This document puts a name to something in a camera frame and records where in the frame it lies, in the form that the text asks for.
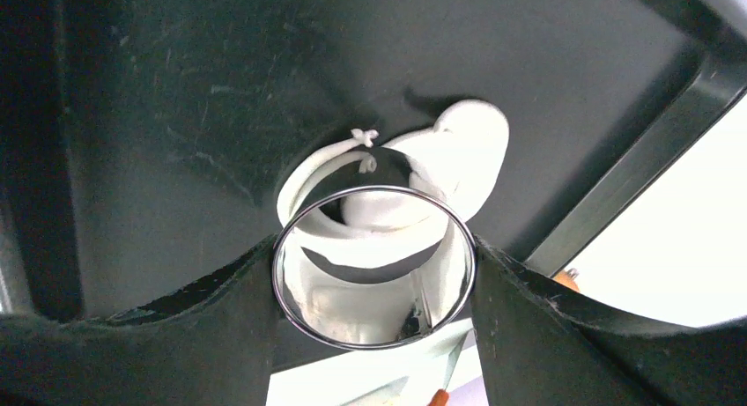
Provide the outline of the small round metal cup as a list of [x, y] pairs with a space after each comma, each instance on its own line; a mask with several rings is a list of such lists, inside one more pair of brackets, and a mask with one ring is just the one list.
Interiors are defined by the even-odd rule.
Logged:
[[412, 157], [359, 147], [314, 166], [274, 244], [272, 284], [287, 320], [351, 351], [424, 339], [464, 308], [476, 242]]

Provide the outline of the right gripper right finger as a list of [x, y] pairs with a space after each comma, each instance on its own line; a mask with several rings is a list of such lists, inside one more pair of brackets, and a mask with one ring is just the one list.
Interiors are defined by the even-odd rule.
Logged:
[[477, 241], [471, 294], [492, 405], [743, 405], [746, 321], [704, 328], [605, 305]]

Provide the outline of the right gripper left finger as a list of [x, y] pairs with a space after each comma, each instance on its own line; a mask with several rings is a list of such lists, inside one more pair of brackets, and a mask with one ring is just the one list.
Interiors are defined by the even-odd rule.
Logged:
[[279, 320], [273, 243], [107, 318], [4, 317], [2, 404], [265, 404]]

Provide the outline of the black baking tray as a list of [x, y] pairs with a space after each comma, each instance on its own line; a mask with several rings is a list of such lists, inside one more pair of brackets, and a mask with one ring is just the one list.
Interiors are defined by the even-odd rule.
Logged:
[[[550, 271], [745, 87], [707, 0], [1, 0], [1, 232], [30, 316], [107, 318], [271, 237], [281, 180], [347, 127], [475, 96], [510, 142], [473, 229]], [[334, 354], [279, 317], [271, 370]]]

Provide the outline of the white dough ball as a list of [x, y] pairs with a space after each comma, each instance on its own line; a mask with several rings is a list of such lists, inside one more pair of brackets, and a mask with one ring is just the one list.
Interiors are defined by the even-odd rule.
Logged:
[[402, 152], [425, 167], [441, 187], [450, 207], [467, 225], [493, 191], [509, 141], [504, 114], [482, 100], [460, 100], [425, 129], [377, 144], [375, 129], [353, 129], [343, 141], [330, 144], [304, 159], [290, 174], [277, 196], [277, 216], [284, 226], [290, 201], [314, 166], [354, 148], [384, 147]]

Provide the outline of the wooden dough roller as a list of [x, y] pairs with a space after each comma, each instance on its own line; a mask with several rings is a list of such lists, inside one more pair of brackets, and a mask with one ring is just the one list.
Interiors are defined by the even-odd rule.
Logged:
[[575, 282], [579, 272], [575, 268], [560, 270], [552, 279], [558, 283], [564, 285], [566, 288], [575, 292], [580, 292], [580, 288]]

